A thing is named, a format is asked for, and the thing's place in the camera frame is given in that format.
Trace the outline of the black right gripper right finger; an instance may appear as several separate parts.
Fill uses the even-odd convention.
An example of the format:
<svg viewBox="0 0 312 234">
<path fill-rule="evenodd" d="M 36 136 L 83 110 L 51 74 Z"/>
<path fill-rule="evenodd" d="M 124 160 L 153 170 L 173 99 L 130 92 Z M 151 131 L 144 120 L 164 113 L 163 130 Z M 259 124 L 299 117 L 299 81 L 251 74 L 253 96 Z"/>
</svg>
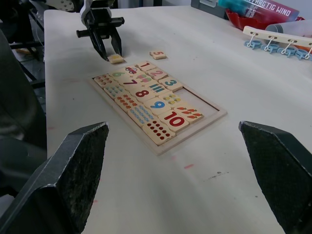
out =
<svg viewBox="0 0 312 234">
<path fill-rule="evenodd" d="M 312 232 L 312 155 L 291 134 L 241 121 L 257 183 L 287 234 Z"/>
</svg>

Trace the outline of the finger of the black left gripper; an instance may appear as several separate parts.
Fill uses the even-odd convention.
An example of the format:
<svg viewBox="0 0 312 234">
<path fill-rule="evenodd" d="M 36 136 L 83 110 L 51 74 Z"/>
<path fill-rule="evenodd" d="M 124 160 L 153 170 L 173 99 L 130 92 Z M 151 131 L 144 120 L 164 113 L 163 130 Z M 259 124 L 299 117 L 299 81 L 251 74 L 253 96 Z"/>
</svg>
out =
<svg viewBox="0 0 312 234">
<path fill-rule="evenodd" d="M 111 29 L 110 36 L 111 36 L 111 44 L 115 53 L 122 56 L 121 38 L 115 27 Z"/>
<path fill-rule="evenodd" d="M 102 38 L 104 37 L 104 39 L 106 39 L 108 37 L 108 33 L 106 32 L 106 30 L 99 28 L 89 29 L 89 34 L 95 50 L 105 61 L 108 61 L 106 49 L 103 44 Z"/>
</svg>

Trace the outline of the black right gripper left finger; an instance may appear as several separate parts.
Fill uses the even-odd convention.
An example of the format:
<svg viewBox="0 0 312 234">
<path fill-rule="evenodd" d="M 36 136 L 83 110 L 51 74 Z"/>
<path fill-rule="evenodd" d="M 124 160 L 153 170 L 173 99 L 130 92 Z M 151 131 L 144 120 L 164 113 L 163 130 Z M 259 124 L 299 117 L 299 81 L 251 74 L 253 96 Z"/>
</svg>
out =
<svg viewBox="0 0 312 234">
<path fill-rule="evenodd" d="M 3 234 L 80 234 L 100 181 L 106 122 L 69 133 L 56 152 L 13 138 L 0 141 L 0 194 L 13 201 L 0 217 Z"/>
</svg>

